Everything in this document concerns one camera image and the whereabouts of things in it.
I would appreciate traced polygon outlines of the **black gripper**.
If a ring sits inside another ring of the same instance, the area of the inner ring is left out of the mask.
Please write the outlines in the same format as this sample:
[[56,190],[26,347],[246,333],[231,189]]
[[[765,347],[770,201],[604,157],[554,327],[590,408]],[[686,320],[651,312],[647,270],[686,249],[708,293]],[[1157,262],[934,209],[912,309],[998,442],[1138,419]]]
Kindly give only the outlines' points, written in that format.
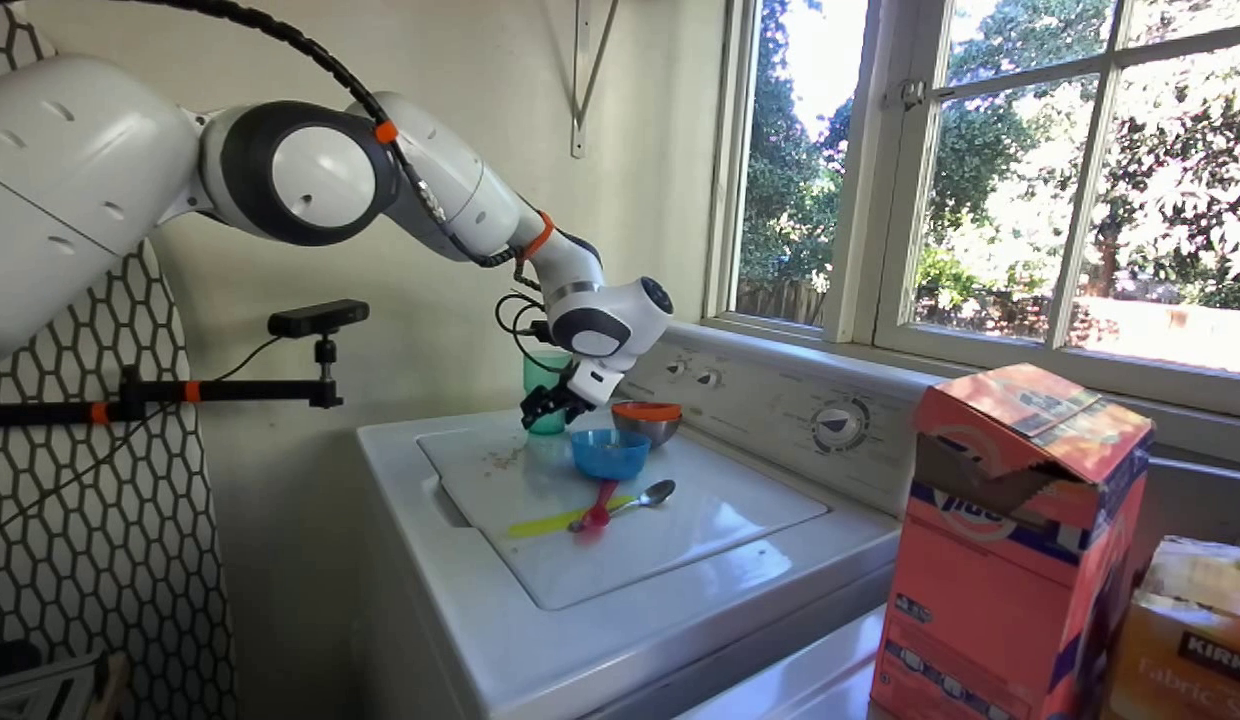
[[604,361],[576,361],[554,391],[530,391],[519,401],[519,422],[534,435],[556,435],[574,422],[574,412],[593,412],[611,401],[622,371]]

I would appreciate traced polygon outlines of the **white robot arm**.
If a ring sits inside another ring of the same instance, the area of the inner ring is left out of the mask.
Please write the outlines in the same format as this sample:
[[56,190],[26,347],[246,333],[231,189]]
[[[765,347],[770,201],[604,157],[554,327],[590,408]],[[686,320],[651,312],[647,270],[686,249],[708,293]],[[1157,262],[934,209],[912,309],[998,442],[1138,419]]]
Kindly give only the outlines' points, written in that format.
[[183,210],[298,249],[391,218],[450,260],[509,262],[540,293],[556,382],[523,419],[576,419],[667,333],[651,275],[611,284],[599,252],[513,190],[459,134],[396,92],[328,68],[343,107],[263,98],[189,110],[123,68],[60,53],[0,74],[0,364]]

